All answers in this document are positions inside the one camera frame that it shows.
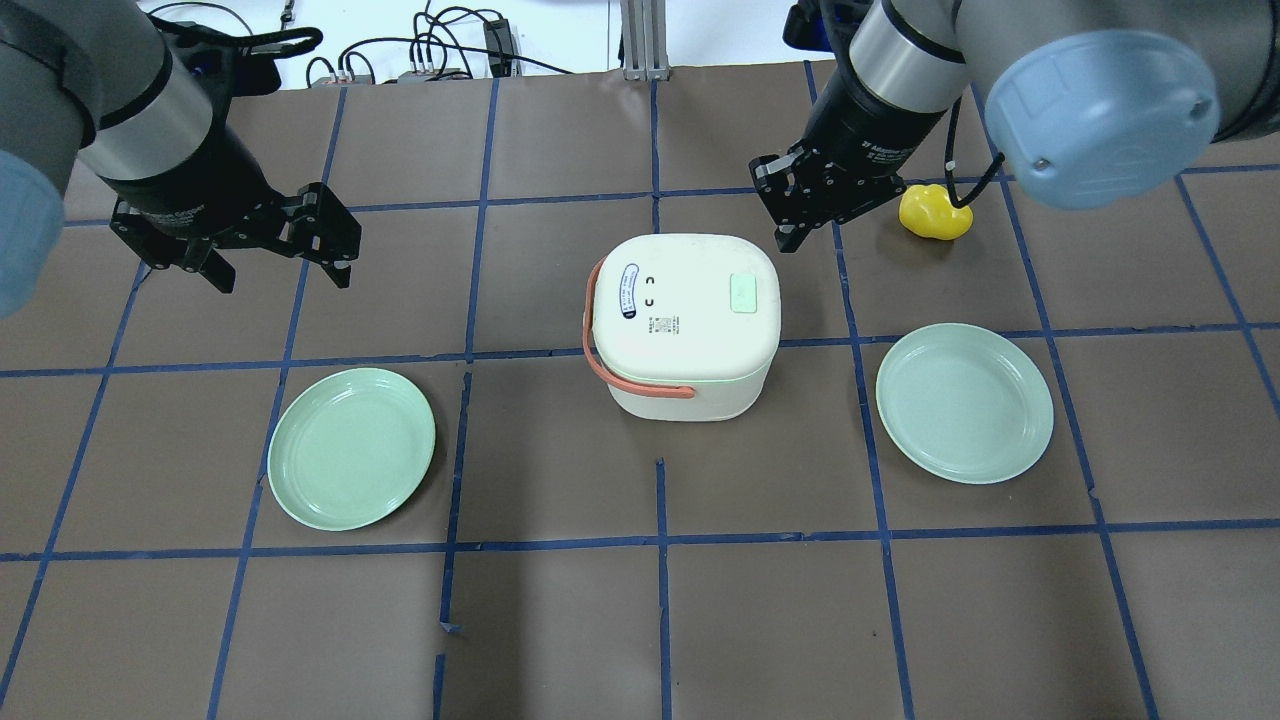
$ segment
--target blue joint cover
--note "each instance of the blue joint cover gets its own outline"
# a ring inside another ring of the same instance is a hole
[[[1213,73],[1153,32],[1056,40],[1009,67],[987,99],[987,133],[1021,188],[1064,210],[1140,195],[1198,158],[1217,132]]]
[[[0,318],[31,300],[63,232],[63,196],[40,170],[0,150]]]

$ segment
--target red handle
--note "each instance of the red handle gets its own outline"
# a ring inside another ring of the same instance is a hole
[[[595,268],[591,269],[591,277],[586,281],[586,310],[582,311],[582,355],[586,356],[586,364],[591,366],[598,378],[622,392],[643,397],[671,397],[676,400],[690,400],[694,397],[694,388],[689,386],[652,386],[620,378],[595,359],[595,354],[591,352],[591,309],[595,305],[595,281],[600,277],[602,265],[604,265],[604,260],[595,264]]]

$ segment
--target light green plate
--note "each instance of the light green plate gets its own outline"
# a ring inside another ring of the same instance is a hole
[[[973,325],[928,325],[897,341],[881,365],[876,404],[893,445],[957,483],[1020,475],[1053,434],[1053,398],[1039,369]]]
[[[413,495],[435,451],[435,416],[421,391],[376,368],[308,387],[271,434],[266,473],[276,502],[319,530],[349,530]]]

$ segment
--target blue sticker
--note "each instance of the blue sticker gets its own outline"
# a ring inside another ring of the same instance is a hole
[[[637,277],[640,277],[640,265],[631,263],[622,269],[622,283],[618,284],[618,304],[622,306],[622,316],[628,320],[636,316]]]

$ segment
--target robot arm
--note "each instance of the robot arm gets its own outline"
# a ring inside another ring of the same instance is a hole
[[[274,59],[310,50],[319,32],[257,36],[250,49],[156,24],[166,33],[131,0],[0,0],[0,318],[27,301],[61,232],[77,155],[120,197],[111,229],[155,269],[177,264],[230,292],[236,272],[218,249],[264,247],[349,283],[358,223],[321,183],[276,192],[227,127],[232,96],[278,88]]]
[[[1210,142],[1280,129],[1280,0],[804,0],[785,38],[837,72],[804,136],[750,163],[795,251],[905,190],[899,168],[966,85],[1032,197],[1143,193]]]

